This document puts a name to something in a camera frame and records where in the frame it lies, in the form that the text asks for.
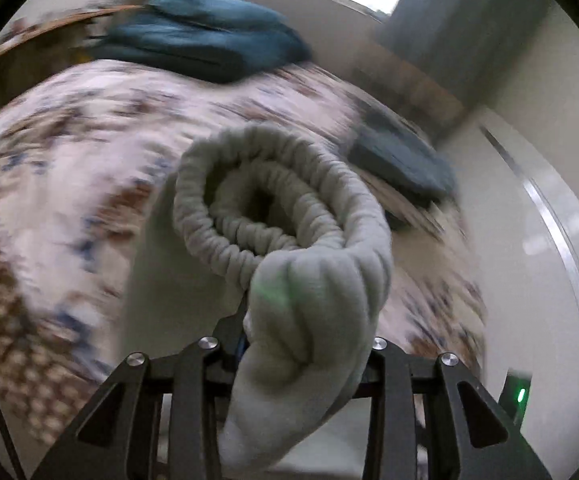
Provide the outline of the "light grey fleece pants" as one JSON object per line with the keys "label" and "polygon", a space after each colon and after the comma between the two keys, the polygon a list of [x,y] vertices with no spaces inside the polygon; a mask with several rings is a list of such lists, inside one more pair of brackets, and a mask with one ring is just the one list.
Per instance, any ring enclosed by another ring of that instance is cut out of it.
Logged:
{"label": "light grey fleece pants", "polygon": [[393,274],[381,205],[322,143],[270,125],[194,141],[148,202],[119,353],[167,356],[246,304],[219,437],[227,474],[273,465],[358,388]]}

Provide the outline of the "floral plaid fleece blanket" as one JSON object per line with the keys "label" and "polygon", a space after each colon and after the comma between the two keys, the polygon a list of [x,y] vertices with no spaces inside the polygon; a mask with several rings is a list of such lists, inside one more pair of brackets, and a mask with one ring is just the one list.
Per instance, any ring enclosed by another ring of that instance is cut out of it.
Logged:
{"label": "floral plaid fleece blanket", "polygon": [[455,196],[416,206],[350,164],[355,125],[381,110],[317,66],[209,84],[115,60],[68,68],[0,111],[0,398],[56,441],[122,360],[126,281],[152,193],[198,139],[270,125],[322,143],[382,206],[390,291],[374,337],[483,371],[485,306]]}

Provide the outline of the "teal folded blanket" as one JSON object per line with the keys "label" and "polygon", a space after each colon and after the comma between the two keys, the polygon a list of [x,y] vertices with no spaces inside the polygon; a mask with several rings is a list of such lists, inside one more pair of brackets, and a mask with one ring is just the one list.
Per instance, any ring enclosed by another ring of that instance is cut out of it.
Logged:
{"label": "teal folded blanket", "polygon": [[312,60],[285,16],[246,0],[149,0],[111,26],[91,55],[214,84]]}

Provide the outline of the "grey striped curtain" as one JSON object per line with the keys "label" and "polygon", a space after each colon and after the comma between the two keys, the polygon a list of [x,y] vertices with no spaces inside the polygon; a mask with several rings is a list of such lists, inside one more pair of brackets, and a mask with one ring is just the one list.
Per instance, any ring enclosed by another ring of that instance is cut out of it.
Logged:
{"label": "grey striped curtain", "polygon": [[471,106],[517,57],[552,0],[399,0],[378,42]]}

